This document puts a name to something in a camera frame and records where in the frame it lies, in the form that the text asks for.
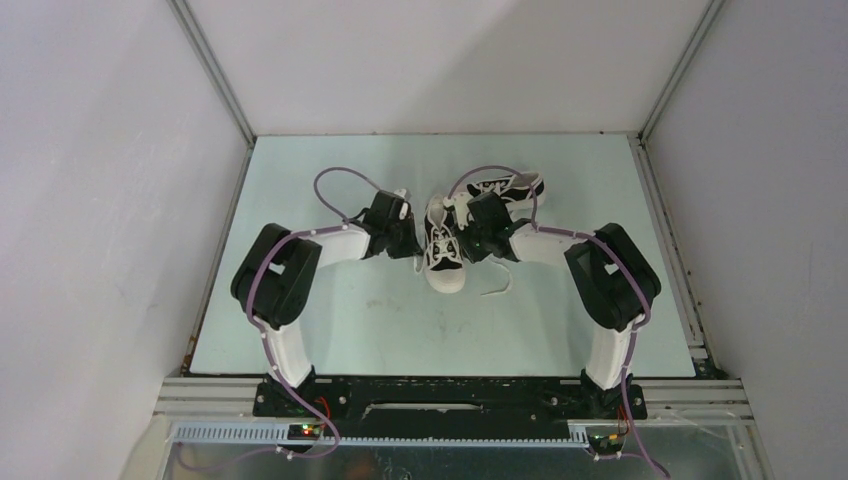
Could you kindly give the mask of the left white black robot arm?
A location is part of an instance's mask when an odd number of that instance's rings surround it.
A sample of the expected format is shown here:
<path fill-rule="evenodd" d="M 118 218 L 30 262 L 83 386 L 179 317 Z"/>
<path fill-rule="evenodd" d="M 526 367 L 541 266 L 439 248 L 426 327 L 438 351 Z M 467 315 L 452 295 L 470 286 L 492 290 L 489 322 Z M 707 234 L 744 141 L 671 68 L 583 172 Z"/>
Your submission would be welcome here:
<path fill-rule="evenodd" d="M 381 254 L 391 259 L 420 257 L 410 202 L 401 190 L 378 191 L 370 206 L 339 225 L 290 231 L 265 225 L 231 282 L 231 295 L 258 329 L 270 373 L 282 384 L 277 402 L 292 416 L 304 416 L 316 403 L 314 374 L 298 318 L 318 270 Z"/>

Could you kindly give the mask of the controller board with leds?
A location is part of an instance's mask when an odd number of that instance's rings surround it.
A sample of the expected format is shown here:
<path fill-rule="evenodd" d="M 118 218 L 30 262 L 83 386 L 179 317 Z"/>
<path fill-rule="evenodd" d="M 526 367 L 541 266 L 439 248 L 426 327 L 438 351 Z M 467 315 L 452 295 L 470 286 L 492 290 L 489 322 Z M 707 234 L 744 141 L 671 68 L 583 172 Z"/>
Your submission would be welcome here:
<path fill-rule="evenodd" d="M 323 428 L 314 424 L 292 424 L 287 431 L 289 441 L 318 441 L 322 438 Z"/>
<path fill-rule="evenodd" d="M 588 439 L 588 451 L 592 455 L 608 457 L 619 455 L 624 447 L 624 438 L 619 434 L 592 435 Z"/>

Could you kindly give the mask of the black white sneaker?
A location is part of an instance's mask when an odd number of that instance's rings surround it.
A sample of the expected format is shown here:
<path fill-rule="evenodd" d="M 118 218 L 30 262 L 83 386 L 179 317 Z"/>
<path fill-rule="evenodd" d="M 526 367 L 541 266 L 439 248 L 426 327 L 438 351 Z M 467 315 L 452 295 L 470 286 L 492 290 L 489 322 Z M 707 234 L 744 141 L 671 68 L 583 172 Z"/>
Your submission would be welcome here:
<path fill-rule="evenodd" d="M 465 286 L 466 270 L 459 240 L 452 230 L 455 220 L 445 200 L 443 195 L 434 195 L 426 205 L 423 254 L 414 261 L 414 271 L 423 274 L 435 291 L 455 294 Z"/>
<path fill-rule="evenodd" d="M 534 205 L 540 207 L 546 199 L 546 184 L 539 172 L 472 181 L 461 186 L 459 191 L 472 196 L 491 191 L 504 201 L 510 212 L 532 210 Z"/>

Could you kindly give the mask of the aluminium front frame rail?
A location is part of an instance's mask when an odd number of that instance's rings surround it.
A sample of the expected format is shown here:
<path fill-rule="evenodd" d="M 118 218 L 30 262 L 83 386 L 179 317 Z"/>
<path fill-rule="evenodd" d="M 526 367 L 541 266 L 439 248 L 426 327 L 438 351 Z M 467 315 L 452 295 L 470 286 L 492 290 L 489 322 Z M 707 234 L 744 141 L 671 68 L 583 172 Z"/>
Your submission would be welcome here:
<path fill-rule="evenodd" d="M 377 409 L 527 408 L 569 420 L 614 419 L 625 399 L 634 416 L 747 422 L 753 412 L 738 380 L 641 379 L 626 396 L 600 393 L 587 381 L 557 377 L 324 376 L 298 390 L 332 420 L 357 421 Z M 304 417 L 299 401 L 268 378 L 168 378 L 157 414 L 227 417 Z"/>

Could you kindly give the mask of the right controller board with LEDs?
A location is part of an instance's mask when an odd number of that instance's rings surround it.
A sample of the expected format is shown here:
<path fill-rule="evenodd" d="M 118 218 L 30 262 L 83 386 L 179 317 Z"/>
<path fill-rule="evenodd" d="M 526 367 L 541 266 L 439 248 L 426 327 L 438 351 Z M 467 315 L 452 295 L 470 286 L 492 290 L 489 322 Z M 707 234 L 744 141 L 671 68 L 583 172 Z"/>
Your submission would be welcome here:
<path fill-rule="evenodd" d="M 588 451 L 592 455 L 608 457 L 619 455 L 624 447 L 624 438 L 619 434 L 592 435 L 588 439 Z"/>

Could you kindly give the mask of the left controller board with LEDs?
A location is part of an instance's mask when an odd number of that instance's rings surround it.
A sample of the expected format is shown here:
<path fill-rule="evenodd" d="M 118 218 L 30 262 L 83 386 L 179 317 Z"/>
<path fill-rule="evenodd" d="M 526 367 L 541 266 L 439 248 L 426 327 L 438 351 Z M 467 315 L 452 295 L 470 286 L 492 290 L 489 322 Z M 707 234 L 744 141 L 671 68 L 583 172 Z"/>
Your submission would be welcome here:
<path fill-rule="evenodd" d="M 314 424 L 292 424 L 287 431 L 289 441 L 318 441 L 322 438 L 323 428 Z"/>

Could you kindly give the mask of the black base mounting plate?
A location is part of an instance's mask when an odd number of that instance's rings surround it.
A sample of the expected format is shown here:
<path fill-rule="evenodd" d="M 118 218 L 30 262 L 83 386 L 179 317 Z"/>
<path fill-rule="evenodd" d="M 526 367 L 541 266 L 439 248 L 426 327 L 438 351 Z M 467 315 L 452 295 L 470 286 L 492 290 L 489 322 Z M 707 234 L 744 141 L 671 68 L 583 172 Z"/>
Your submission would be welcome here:
<path fill-rule="evenodd" d="M 585 376 L 312 376 L 287 391 L 265 376 L 253 414 L 309 418 L 319 411 L 341 437 L 554 439 L 578 420 L 646 419 L 642 388 L 627 389 L 600 390 Z"/>

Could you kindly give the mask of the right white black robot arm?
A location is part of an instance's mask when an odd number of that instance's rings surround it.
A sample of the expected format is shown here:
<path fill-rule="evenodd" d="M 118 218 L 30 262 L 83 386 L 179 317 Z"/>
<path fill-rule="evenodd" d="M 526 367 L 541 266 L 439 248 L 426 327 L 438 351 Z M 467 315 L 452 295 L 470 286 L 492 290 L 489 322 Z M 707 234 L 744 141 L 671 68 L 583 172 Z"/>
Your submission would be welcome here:
<path fill-rule="evenodd" d="M 637 332 L 651 319 L 661 293 L 658 275 L 626 230 L 608 223 L 592 233 L 514 220 L 504 201 L 486 192 L 461 193 L 447 202 L 455 214 L 454 234 L 465 258 L 494 257 L 567 269 L 584 309 L 594 321 L 583 374 L 592 383 L 581 392 L 585 411 L 606 418 L 622 403 L 619 386 L 629 374 Z"/>

